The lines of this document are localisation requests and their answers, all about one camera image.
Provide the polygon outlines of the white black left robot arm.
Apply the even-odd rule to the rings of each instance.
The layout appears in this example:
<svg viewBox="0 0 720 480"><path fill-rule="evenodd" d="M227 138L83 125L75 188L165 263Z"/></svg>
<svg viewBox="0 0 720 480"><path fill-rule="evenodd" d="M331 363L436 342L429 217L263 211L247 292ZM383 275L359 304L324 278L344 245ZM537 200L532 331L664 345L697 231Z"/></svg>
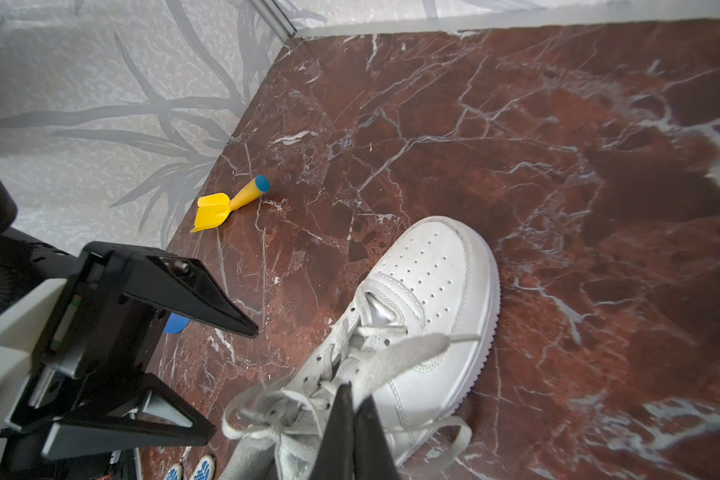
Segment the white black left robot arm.
<svg viewBox="0 0 720 480"><path fill-rule="evenodd" d="M145 447L215 426L147 368L172 315L253 338L204 264L152 247L72 256L13 228L0 181L0 479L133 479Z"/></svg>

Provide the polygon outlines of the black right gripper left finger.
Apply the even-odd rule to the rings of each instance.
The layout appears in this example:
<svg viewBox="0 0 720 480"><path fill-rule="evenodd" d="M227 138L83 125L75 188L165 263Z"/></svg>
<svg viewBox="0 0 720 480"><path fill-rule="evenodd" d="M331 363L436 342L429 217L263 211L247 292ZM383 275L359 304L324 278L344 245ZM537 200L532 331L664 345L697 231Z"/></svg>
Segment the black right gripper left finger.
<svg viewBox="0 0 720 480"><path fill-rule="evenodd" d="M333 401L311 480L354 478L354 417L352 388L343 384Z"/></svg>

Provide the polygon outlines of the white leather sneaker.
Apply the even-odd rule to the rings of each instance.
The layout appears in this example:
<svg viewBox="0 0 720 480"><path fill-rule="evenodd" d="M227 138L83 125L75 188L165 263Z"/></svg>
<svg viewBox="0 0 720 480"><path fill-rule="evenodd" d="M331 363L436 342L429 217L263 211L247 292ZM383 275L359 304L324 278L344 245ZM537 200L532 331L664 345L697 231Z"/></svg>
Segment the white leather sneaker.
<svg viewBox="0 0 720 480"><path fill-rule="evenodd" d="M409 319L417 332L427 322L440 333L481 330L484 362L476 382L495 336L501 293L494 255L471 227L443 216L415 223L358 285L347 309L356 299L370 303L377 323Z"/></svg>

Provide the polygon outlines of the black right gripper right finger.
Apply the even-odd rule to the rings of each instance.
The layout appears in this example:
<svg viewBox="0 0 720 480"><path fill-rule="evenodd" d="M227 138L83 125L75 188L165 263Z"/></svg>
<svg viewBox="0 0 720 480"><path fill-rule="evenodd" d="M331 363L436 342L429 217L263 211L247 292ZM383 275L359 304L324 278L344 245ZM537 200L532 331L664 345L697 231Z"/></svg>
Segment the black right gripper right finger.
<svg viewBox="0 0 720 480"><path fill-rule="evenodd" d="M372 396L354 416L353 461L356 480L400 479Z"/></svg>

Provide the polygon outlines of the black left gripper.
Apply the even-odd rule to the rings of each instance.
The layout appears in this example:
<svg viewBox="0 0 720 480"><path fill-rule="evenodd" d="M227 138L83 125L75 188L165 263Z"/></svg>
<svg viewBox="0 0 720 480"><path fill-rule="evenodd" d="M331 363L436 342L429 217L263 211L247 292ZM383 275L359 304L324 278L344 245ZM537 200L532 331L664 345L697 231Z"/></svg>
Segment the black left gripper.
<svg viewBox="0 0 720 480"><path fill-rule="evenodd" d="M93 242L81 261L1 433L2 479L109 476L119 468L111 456L122 450L207 444L216 427L146 371L169 312L259 334L197 259Z"/></svg>

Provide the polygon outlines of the grey-white shoelace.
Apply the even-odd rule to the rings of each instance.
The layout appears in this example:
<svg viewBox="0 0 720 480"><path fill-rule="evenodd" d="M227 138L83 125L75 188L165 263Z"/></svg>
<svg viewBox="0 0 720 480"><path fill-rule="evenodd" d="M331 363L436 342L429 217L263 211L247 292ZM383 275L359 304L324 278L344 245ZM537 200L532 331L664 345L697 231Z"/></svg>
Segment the grey-white shoelace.
<svg viewBox="0 0 720 480"><path fill-rule="evenodd" d="M227 405L222 430L237 446L222 478L307 478L342 386L351 389L352 408L374 401L381 449L395 471L429 475L450 466L472 440L453 412L482 368L484 334L425 326L377 323L370 303L354 300L296 374L251 387Z"/></svg>

